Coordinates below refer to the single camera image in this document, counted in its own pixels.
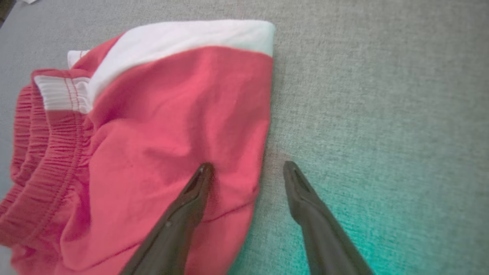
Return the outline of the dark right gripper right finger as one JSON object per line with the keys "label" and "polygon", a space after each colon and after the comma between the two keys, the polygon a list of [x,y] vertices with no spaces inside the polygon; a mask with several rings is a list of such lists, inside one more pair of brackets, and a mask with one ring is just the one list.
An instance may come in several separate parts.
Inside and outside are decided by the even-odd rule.
{"label": "dark right gripper right finger", "polygon": [[301,227],[312,275],[372,275],[373,271],[299,166],[283,165],[290,214]]}

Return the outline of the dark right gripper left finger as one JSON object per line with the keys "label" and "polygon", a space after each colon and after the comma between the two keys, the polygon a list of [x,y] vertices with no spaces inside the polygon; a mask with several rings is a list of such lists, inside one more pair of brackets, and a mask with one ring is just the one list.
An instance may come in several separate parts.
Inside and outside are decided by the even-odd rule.
{"label": "dark right gripper left finger", "polygon": [[122,275],[183,275],[194,230],[206,210],[214,167],[201,164],[178,197],[169,205]]}

